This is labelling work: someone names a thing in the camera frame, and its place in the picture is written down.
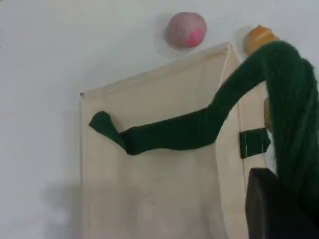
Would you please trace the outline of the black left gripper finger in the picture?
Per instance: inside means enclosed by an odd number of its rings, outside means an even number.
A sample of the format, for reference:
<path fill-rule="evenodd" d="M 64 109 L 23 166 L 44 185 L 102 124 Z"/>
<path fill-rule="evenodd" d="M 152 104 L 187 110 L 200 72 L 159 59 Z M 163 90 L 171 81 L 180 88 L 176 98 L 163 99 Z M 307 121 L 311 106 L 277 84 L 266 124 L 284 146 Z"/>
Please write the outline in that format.
<path fill-rule="evenodd" d="M 245 203 L 250 239 L 317 239 L 319 229 L 299 208 L 277 176 L 252 168 Z"/>

